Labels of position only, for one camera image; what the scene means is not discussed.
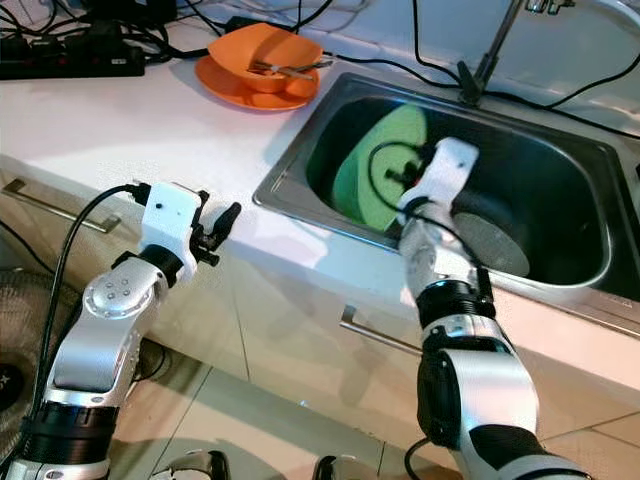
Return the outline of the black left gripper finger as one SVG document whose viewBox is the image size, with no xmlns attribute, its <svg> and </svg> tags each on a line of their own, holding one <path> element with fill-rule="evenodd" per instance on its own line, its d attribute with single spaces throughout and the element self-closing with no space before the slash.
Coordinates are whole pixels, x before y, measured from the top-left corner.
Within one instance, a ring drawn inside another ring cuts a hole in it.
<svg viewBox="0 0 640 480">
<path fill-rule="evenodd" d="M 227 241 L 242 210 L 243 207 L 239 202 L 230 204 L 211 225 L 210 238 L 214 241 Z"/>
</svg>

